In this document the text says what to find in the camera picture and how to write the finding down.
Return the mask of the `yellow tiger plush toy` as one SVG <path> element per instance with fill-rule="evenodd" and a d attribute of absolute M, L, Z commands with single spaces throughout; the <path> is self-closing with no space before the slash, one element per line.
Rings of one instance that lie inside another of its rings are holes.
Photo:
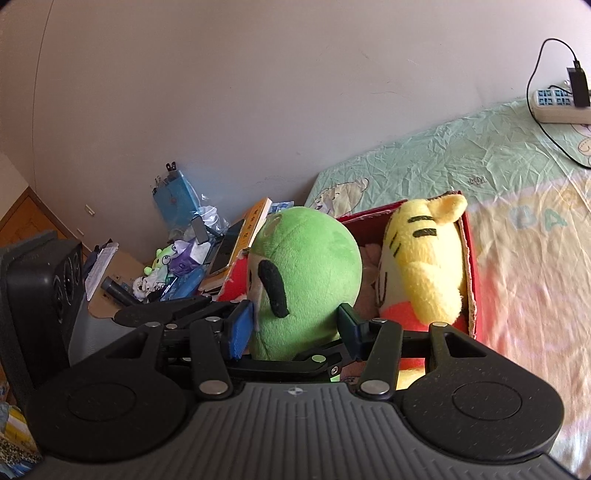
<path fill-rule="evenodd" d="M 405 330 L 426 332 L 433 323 L 465 328 L 467 292 L 458 222 L 462 194 L 408 200 L 385 229 L 377 280 L 379 317 Z"/>

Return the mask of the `pink-brown teddy bear plush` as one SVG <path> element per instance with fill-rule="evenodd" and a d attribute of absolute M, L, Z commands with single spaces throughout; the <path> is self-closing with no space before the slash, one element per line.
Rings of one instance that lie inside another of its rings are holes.
<path fill-rule="evenodd" d="M 353 309 L 355 309 L 356 313 L 358 313 L 363 320 L 370 320 L 379 316 L 376 299 L 376 284 L 380 274 L 382 247 L 370 243 L 361 246 L 360 253 L 363 263 L 363 278 L 360 292 L 358 298 L 356 298 L 355 305 L 353 305 Z M 342 369 L 342 381 L 355 385 L 359 381 L 364 368 L 365 364 L 363 364 L 363 362 L 349 364 Z"/>

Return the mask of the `wooden door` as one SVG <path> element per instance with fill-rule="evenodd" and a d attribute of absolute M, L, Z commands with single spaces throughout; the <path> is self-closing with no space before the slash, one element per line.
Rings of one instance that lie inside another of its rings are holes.
<path fill-rule="evenodd" d="M 0 246 L 5 247 L 45 231 L 55 231 L 60 239 L 78 239 L 27 187 L 1 218 Z"/>

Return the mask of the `green pear plush toy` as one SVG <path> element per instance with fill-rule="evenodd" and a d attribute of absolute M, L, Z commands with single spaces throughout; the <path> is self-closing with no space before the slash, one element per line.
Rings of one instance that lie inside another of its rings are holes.
<path fill-rule="evenodd" d="M 356 303 L 363 276 L 359 246 L 341 222 L 305 207 L 280 211 L 247 259 L 253 359 L 290 361 L 338 338 L 337 309 Z"/>

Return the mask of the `white power strip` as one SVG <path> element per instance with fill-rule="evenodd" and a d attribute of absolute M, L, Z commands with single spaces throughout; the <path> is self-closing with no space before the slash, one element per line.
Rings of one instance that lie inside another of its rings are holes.
<path fill-rule="evenodd" d="M 543 124 L 582 124 L 591 121 L 590 108 L 576 108 L 573 97 L 562 89 L 536 90 L 530 96 L 533 116 Z"/>

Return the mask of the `green yellow cartoon bedsheet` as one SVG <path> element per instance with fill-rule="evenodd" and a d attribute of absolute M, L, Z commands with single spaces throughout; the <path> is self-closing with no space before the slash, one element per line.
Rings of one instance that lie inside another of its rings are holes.
<path fill-rule="evenodd" d="M 482 341 L 565 404 L 553 456 L 590 474 L 590 129 L 539 126 L 515 101 L 318 174 L 307 205 L 339 217 L 459 190 L 469 203 Z"/>

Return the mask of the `blue plastic file bag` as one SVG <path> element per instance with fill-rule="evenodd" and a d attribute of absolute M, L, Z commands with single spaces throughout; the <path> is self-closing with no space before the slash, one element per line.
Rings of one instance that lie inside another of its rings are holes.
<path fill-rule="evenodd" d="M 192 222 L 200 218 L 204 228 L 213 238 L 221 237 L 228 230 L 228 222 L 212 205 L 211 199 L 198 193 L 176 162 L 166 164 L 166 175 L 155 179 L 152 198 L 166 225 L 168 240 L 188 241 L 195 237 Z"/>

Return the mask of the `black cylinder bottle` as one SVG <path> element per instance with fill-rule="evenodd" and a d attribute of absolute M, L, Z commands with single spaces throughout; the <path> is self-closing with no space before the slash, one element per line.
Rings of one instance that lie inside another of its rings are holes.
<path fill-rule="evenodd" d="M 106 276 L 101 283 L 102 290 L 108 294 L 115 302 L 123 307 L 129 307 L 139 304 L 139 301 L 127 290 L 125 290 L 116 281 Z"/>

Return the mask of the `blue pencil case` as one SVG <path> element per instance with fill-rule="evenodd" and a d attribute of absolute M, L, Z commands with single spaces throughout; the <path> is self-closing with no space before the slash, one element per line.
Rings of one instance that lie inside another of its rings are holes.
<path fill-rule="evenodd" d="M 192 271 L 175 277 L 173 281 L 164 288 L 160 301 L 184 299 L 190 297 L 197 290 L 202 279 L 204 279 L 204 267 L 199 266 Z"/>

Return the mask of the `purple tissue pack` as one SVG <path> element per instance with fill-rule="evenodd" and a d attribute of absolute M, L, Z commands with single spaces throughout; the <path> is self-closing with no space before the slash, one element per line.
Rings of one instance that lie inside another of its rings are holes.
<path fill-rule="evenodd" d="M 169 261 L 168 272 L 177 277 L 204 264 L 208 252 L 211 250 L 211 242 L 198 243 L 197 239 L 189 242 L 177 241 L 174 246 L 177 248 L 177 255 Z"/>

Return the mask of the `blue book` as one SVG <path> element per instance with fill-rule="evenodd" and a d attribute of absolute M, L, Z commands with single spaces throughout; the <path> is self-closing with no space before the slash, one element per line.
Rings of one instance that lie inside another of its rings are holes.
<path fill-rule="evenodd" d="M 277 212 L 290 209 L 294 207 L 294 201 L 273 202 L 270 205 L 269 214 L 276 214 Z"/>

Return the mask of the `smartphone on books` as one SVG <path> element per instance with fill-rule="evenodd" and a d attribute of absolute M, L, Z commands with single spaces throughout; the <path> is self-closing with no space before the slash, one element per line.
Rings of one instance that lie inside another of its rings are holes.
<path fill-rule="evenodd" d="M 209 268 L 208 271 L 209 275 L 216 275 L 218 272 L 228 268 L 240 232 L 242 231 L 243 223 L 245 223 L 245 221 L 240 219 L 228 228 L 228 231 L 219 242 L 213 260 L 211 261 L 211 268 Z"/>

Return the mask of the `yellow book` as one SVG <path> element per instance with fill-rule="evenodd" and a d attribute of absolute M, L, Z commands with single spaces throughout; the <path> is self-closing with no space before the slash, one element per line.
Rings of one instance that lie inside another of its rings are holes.
<path fill-rule="evenodd" d="M 252 205 L 252 207 L 250 207 L 249 210 L 247 210 L 245 214 L 243 214 L 242 217 L 238 219 L 238 221 L 243 219 L 245 223 L 242 225 L 242 231 L 240 232 L 238 242 L 236 243 L 235 251 L 233 251 L 228 268 L 218 272 L 216 275 L 209 275 L 208 271 L 209 268 L 211 268 L 211 263 L 209 263 L 207 273 L 198 287 L 200 292 L 211 292 L 221 288 L 226 276 L 228 275 L 233 264 L 235 264 L 239 254 L 242 253 L 243 250 L 249 249 L 253 243 L 253 240 L 256 238 L 257 233 L 259 233 L 260 228 L 263 227 L 264 222 L 266 222 L 266 217 L 269 214 L 270 205 L 272 203 L 273 202 L 268 197 L 260 199 L 259 202 L 256 202 L 256 204 Z M 218 245 L 219 243 L 213 250 L 212 260 Z"/>

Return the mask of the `red cardboard box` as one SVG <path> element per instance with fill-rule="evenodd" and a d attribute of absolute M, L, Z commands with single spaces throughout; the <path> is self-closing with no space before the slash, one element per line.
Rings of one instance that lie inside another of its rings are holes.
<path fill-rule="evenodd" d="M 459 230 L 467 206 L 464 195 L 450 193 L 394 209 L 380 246 L 380 317 L 403 312 L 423 326 L 457 322 L 468 281 Z M 358 299 L 363 260 L 342 222 L 293 207 L 267 217 L 246 273 L 254 318 L 245 350 L 256 360 L 287 361 L 337 337 L 337 309 Z"/>

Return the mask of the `black charger adapter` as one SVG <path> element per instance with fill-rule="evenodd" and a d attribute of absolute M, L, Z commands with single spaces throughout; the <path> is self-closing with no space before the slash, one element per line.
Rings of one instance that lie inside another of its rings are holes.
<path fill-rule="evenodd" d="M 584 70 L 575 65 L 567 69 L 571 87 L 571 94 L 576 108 L 587 108 L 590 106 L 590 94 L 587 77 Z"/>

